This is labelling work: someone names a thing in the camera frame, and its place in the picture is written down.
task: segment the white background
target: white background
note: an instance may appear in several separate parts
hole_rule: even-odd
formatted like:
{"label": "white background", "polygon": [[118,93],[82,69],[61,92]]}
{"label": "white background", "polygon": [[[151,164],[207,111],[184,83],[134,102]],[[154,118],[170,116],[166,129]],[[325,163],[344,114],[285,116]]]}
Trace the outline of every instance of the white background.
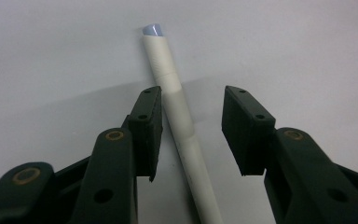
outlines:
{"label": "white background", "polygon": [[[0,1],[0,176],[87,157],[154,86],[142,28],[168,37],[223,220],[274,223],[263,176],[242,177],[221,133],[224,88],[277,128],[308,132],[358,172],[358,1]],[[140,223],[199,223],[164,120],[158,173],[138,178]]]}

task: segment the bolt hole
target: bolt hole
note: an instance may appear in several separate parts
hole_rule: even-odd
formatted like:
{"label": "bolt hole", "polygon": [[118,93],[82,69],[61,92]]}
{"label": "bolt hole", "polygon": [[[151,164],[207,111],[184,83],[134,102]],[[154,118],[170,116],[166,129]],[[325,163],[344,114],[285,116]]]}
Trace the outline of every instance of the bolt hole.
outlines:
{"label": "bolt hole", "polygon": [[138,119],[147,119],[147,115],[141,115],[138,117]]}
{"label": "bolt hole", "polygon": [[348,196],[339,189],[328,189],[327,194],[338,202],[345,203],[348,201]]}
{"label": "bolt hole", "polygon": [[96,203],[107,203],[113,197],[113,191],[110,189],[100,189],[94,194],[94,201]]}

